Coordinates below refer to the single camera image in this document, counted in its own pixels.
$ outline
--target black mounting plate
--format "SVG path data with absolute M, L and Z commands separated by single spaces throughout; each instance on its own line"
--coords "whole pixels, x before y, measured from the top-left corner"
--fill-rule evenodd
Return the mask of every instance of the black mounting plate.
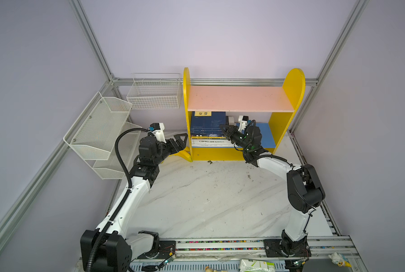
M 168 258 L 170 252 L 175 253 L 175 245 L 176 245 L 175 241 L 160 241 L 159 254 L 157 254 L 157 256 L 154 257 L 154 258 L 155 259 L 166 259 L 166 258 Z M 140 259 L 140 260 L 148 259 L 148 260 L 150 260 L 150 258 L 147 258 L 144 254 L 140 255 L 137 259 Z
M 283 253 L 281 253 L 281 239 L 265 239 L 263 240 L 264 243 L 264 250 L 266 251 L 266 257 L 273 258 L 273 257 L 286 257 Z M 304 251 L 306 250 L 308 256 L 311 256 L 310 247 L 308 243 L 301 245 L 299 252 L 294 254 L 291 257 L 307 257 L 307 253 Z

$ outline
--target yellow toy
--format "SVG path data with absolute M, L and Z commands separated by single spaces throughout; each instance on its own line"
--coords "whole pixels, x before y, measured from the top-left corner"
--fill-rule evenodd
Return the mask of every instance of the yellow toy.
M 334 252 L 331 255 L 328 255 L 330 259 L 333 261 L 333 264 L 336 264 L 338 266 L 347 266 L 347 267 L 352 267 L 350 263 L 347 262 L 347 258 L 343 256 L 343 254 L 339 254 L 337 252 Z
M 184 150 L 181 150 L 178 153 L 172 154 L 171 156 L 180 156 L 183 159 L 192 162 L 192 157 L 190 156 L 190 154 L 188 152 L 190 152 L 190 148 L 188 146 L 186 146 L 186 148 Z

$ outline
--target small figurine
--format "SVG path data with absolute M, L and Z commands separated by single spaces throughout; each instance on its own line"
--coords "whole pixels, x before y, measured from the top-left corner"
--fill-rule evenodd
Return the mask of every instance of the small figurine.
M 227 272 L 227 270 L 217 271 L 217 270 L 213 270 L 210 267 L 206 266 L 205 267 L 205 272 Z
M 338 266 L 352 267 L 351 264 L 347 262 L 347 258 L 343 256 L 343 254 L 334 252 L 333 254 L 328 255 L 328 257 L 330 257 L 330 259 L 333 261 L 333 264 Z

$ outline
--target wire mesh basket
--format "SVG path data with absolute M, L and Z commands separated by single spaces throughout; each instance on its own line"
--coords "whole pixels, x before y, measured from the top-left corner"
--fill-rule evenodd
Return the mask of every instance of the wire mesh basket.
M 119 134 L 130 128 L 141 128 L 141 126 L 125 122 Z M 127 169 L 129 168 L 134 150 L 136 145 L 139 143 L 140 131 L 132 131 L 124 135 L 118 144 L 119 155 Z M 112 153 L 108 160 L 96 160 L 92 169 L 102 178 L 102 179 L 121 179 L 124 177 L 124 172 L 121 165 L 119 164 L 118 157 L 116 157 L 115 148 L 113 148 Z
M 178 109 L 182 97 L 179 73 L 134 73 L 127 101 L 134 110 Z
M 101 96 L 75 136 L 64 140 L 84 160 L 108 160 L 131 108 L 127 101 Z

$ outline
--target yellow bookshelf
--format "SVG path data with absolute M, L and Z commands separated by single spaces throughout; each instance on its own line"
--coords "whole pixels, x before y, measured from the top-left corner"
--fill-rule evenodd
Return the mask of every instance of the yellow bookshelf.
M 282 87 L 192 86 L 189 68 L 184 68 L 183 97 L 192 160 L 243 160 L 242 153 L 234 148 L 192 148 L 192 112 L 272 112 L 269 128 L 277 148 L 301 104 L 304 92 L 305 76 L 298 68 L 287 74 Z M 252 94 L 252 99 L 242 102 L 238 99 L 249 94 Z M 276 148 L 267 150 L 275 153 Z

